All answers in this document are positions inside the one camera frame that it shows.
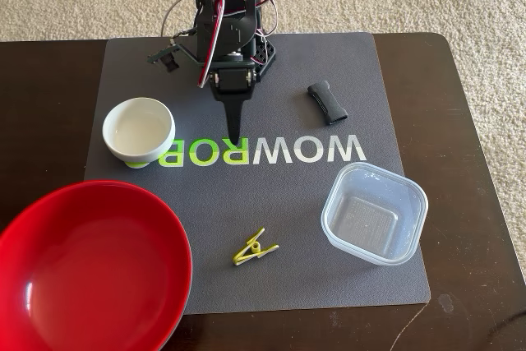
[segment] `dark wooden table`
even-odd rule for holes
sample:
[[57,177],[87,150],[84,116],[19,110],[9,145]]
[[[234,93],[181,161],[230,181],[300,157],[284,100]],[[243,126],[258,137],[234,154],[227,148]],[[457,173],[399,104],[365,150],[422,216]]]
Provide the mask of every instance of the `dark wooden table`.
[[[526,350],[526,287],[450,48],[375,35],[404,171],[429,198],[431,301],[395,350]],[[84,177],[106,42],[0,44],[0,229]],[[422,308],[184,316],[166,350],[389,350]]]

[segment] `bowl rim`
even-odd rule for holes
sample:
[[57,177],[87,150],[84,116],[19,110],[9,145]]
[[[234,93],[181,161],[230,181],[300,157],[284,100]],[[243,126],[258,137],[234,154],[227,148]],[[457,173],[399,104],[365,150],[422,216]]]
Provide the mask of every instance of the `bowl rim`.
[[[335,198],[335,192],[339,188],[339,185],[346,173],[349,173],[353,170],[359,170],[359,169],[372,171],[373,173],[378,173],[382,176],[386,176],[388,178],[395,179],[396,181],[401,182],[403,185],[405,185],[406,187],[409,187],[413,192],[415,192],[418,199],[421,202],[422,210],[420,211],[420,215],[417,218],[417,227],[415,228],[415,231],[413,233],[411,244],[409,245],[408,251],[405,254],[403,254],[400,258],[396,258],[396,259],[384,258],[383,256],[377,255],[373,252],[369,252],[368,250],[355,246],[354,244],[350,242],[346,242],[342,238],[339,238],[338,236],[336,236],[332,232],[332,230],[330,230],[329,223],[327,220],[327,211],[329,210],[329,208],[331,207],[333,203],[333,200]],[[385,266],[401,265],[402,263],[405,263],[406,261],[408,261],[414,255],[414,253],[416,252],[418,248],[418,242],[420,241],[420,236],[422,234],[423,225],[426,220],[428,208],[429,208],[429,202],[427,200],[426,193],[413,180],[406,178],[404,176],[401,176],[397,173],[390,172],[389,170],[375,166],[374,164],[369,164],[368,162],[353,162],[351,164],[347,164],[346,166],[344,166],[338,172],[338,175],[336,176],[335,183],[330,189],[329,196],[327,198],[327,201],[325,202],[323,211],[321,212],[321,227],[323,228],[323,231],[325,235],[327,236],[327,238],[330,240],[330,242],[333,243],[335,247],[343,251],[346,251],[352,255],[358,256],[359,258],[365,259],[366,261],[370,261],[371,263],[375,263],[377,265],[385,265]]]
[[85,181],[79,181],[79,182],[67,184],[51,192],[46,193],[42,197],[38,198],[36,201],[33,201],[26,208],[24,208],[24,210],[22,210],[18,215],[16,215],[16,217],[9,223],[9,225],[3,230],[3,232],[0,233],[0,251],[2,250],[2,244],[6,240],[8,240],[9,237],[11,237],[11,234],[15,232],[16,229],[20,228],[21,226],[24,226],[24,223],[23,221],[21,221],[21,219],[25,215],[27,215],[28,212],[35,210],[39,206],[43,205],[49,199],[53,199],[56,195],[59,195],[59,194],[62,194],[64,192],[68,192],[74,189],[92,187],[94,185],[109,185],[109,186],[115,186],[115,187],[126,187],[129,189],[133,189],[135,191],[140,191],[142,193],[145,193],[147,196],[153,198],[157,203],[159,203],[163,208],[167,210],[167,212],[173,217],[173,219],[175,219],[173,221],[175,226],[178,228],[178,230],[182,231],[182,235],[184,235],[184,247],[187,251],[187,258],[188,258],[187,259],[188,272],[186,273],[188,276],[188,280],[184,284],[184,292],[185,292],[184,301],[182,304],[182,309],[181,309],[180,314],[174,314],[173,319],[170,322],[169,329],[166,330],[162,339],[159,338],[159,340],[155,341],[157,345],[155,345],[154,349],[161,349],[169,341],[170,337],[173,335],[173,332],[178,327],[179,322],[181,321],[182,316],[184,315],[184,311],[187,307],[188,299],[190,296],[191,282],[192,282],[192,277],[193,277],[193,261],[191,257],[190,241],[188,240],[187,232],[184,230],[181,224],[181,220],[179,219],[179,217],[177,217],[177,215],[173,212],[173,210],[160,197],[156,196],[154,193],[142,187],[139,187],[136,184],[132,184],[130,182],[111,180],[111,179],[85,180]]
[[[143,153],[140,153],[140,154],[128,154],[126,152],[122,152],[120,150],[117,150],[115,148],[115,145],[111,144],[109,142],[109,139],[108,137],[106,136],[107,133],[105,132],[105,127],[106,127],[106,122],[109,122],[109,118],[110,116],[114,115],[115,113],[117,113],[118,111],[118,108],[120,106],[123,106],[124,104],[126,103],[129,103],[129,102],[135,102],[135,101],[152,101],[152,102],[156,102],[158,104],[161,105],[161,108],[163,108],[167,114],[170,116],[170,126],[168,128],[168,132],[166,133],[166,136],[164,136],[164,139],[152,150],[150,151],[146,151],[146,152],[143,152]],[[102,138],[104,140],[104,144],[106,144],[106,146],[111,150],[113,151],[115,154],[117,155],[121,155],[122,157],[126,157],[126,161],[127,162],[132,162],[132,163],[135,163],[134,161],[137,159],[137,162],[141,162],[143,158],[147,157],[147,156],[150,156],[152,155],[153,153],[155,153],[156,151],[158,151],[160,148],[162,148],[163,145],[166,144],[167,141],[169,140],[173,140],[173,137],[170,138],[172,135],[175,135],[175,122],[173,120],[173,115],[172,115],[172,112],[170,111],[170,109],[168,107],[166,107],[166,105],[157,100],[157,99],[152,99],[152,98],[146,98],[146,97],[143,97],[143,96],[140,96],[140,97],[137,97],[137,98],[131,98],[131,99],[127,99],[127,100],[124,100],[123,102],[117,104],[115,107],[113,107],[111,110],[109,110],[108,114],[106,114],[106,117],[104,118],[104,121],[103,121],[103,124],[102,124]]]

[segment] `gray cable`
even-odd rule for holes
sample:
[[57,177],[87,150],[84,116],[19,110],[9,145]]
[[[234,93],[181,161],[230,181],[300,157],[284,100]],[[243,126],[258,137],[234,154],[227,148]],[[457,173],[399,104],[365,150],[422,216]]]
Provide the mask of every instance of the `gray cable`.
[[170,12],[172,12],[173,8],[176,7],[182,0],[176,0],[173,5],[168,9],[166,14],[164,14],[163,24],[161,25],[161,37],[164,36],[164,26],[166,25],[166,20],[168,19],[168,16],[170,15]]

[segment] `plastic container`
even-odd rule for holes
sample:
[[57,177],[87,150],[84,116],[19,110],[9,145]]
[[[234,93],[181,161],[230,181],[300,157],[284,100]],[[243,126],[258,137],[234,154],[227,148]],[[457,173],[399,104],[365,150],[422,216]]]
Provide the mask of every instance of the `plastic container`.
[[339,172],[321,227],[340,250],[376,265],[400,265],[417,250],[427,207],[414,181],[356,162]]

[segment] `black plastic clip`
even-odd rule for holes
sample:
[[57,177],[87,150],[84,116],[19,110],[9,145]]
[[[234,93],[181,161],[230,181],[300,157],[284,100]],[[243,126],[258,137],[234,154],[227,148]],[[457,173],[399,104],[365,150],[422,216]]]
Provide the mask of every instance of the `black plastic clip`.
[[316,99],[325,115],[327,125],[332,125],[347,119],[348,114],[345,109],[338,104],[338,101],[332,95],[327,81],[317,82],[307,88],[310,96]]

